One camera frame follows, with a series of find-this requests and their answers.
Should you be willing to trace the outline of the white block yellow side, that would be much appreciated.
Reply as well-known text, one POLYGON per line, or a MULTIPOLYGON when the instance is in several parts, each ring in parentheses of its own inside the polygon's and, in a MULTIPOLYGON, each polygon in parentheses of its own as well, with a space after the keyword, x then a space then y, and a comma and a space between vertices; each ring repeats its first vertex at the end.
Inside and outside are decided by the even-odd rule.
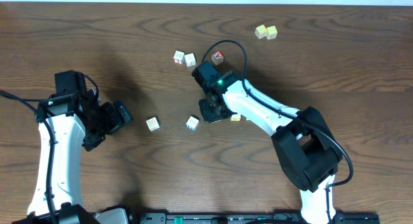
POLYGON ((233 115, 230 117, 230 120, 231 120, 231 121, 240 121, 240 120, 241 120, 241 114, 233 114, 233 115))

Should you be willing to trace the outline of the white block blue side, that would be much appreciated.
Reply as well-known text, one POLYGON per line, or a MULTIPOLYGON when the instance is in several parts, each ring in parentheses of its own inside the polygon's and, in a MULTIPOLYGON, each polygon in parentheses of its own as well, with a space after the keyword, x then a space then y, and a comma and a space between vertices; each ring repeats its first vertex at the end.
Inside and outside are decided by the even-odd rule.
POLYGON ((186 122, 186 127, 193 131, 196 130, 198 125, 199 125, 199 119, 194 116, 190 116, 186 122))

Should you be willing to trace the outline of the white block cat drawing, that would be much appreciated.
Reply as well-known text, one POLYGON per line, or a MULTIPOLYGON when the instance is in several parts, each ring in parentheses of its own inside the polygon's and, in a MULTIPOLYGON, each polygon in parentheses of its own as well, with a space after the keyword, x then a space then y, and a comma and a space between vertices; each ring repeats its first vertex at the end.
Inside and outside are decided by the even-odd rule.
POLYGON ((151 117, 150 119, 147 119, 146 125, 151 132, 160 128, 160 124, 157 117, 151 117))

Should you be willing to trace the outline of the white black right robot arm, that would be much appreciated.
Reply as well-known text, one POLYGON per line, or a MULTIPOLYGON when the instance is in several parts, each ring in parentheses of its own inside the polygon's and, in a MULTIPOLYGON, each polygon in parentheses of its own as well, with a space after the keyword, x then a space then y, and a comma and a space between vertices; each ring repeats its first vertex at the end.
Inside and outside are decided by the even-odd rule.
POLYGON ((330 223, 336 211, 331 187, 339 162, 346 156, 323 116, 283 105, 253 87, 235 72, 193 72, 206 95, 201 115, 213 123, 240 114, 270 137, 286 177, 300 190, 301 216, 309 223, 330 223))

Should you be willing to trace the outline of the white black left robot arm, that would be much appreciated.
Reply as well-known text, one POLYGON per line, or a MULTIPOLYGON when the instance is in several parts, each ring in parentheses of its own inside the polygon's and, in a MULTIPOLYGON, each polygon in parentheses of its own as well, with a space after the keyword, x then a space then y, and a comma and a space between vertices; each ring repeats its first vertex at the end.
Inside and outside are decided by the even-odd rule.
POLYGON ((69 70, 55 75, 56 92, 34 109, 41 136, 35 193, 22 223, 97 223, 83 208, 81 151, 90 152, 132 116, 121 101, 99 101, 87 75, 69 70))

